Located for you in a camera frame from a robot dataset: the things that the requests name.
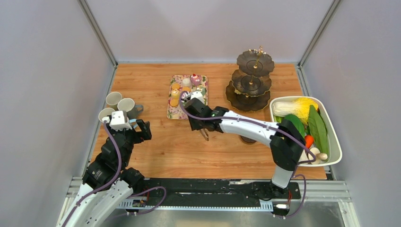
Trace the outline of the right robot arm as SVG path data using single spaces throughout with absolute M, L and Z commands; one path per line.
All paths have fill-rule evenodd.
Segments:
M 180 103 L 180 107 L 188 116 L 192 130 L 207 129 L 236 134 L 269 147 L 276 164 L 270 192 L 276 198 L 288 193 L 289 181 L 302 152 L 307 149 L 303 136 L 291 121 L 266 122 L 242 116 L 221 106 L 211 109 L 196 98 Z

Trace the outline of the three-tier dark cake stand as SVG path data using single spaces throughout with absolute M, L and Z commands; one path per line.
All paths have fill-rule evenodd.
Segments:
M 225 94 L 228 102 L 237 110 L 257 112 L 264 109 L 271 99 L 270 73 L 275 62 L 263 47 L 249 49 L 238 55 L 238 69 L 231 76 Z

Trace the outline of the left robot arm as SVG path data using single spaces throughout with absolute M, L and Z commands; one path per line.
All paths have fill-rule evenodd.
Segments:
M 60 227 L 98 227 L 128 196 L 144 192 L 144 176 L 128 164 L 135 144 L 152 138 L 150 122 L 135 121 L 140 131 L 116 131 L 106 122 L 105 144 L 86 168 L 73 204 L 58 224 Z

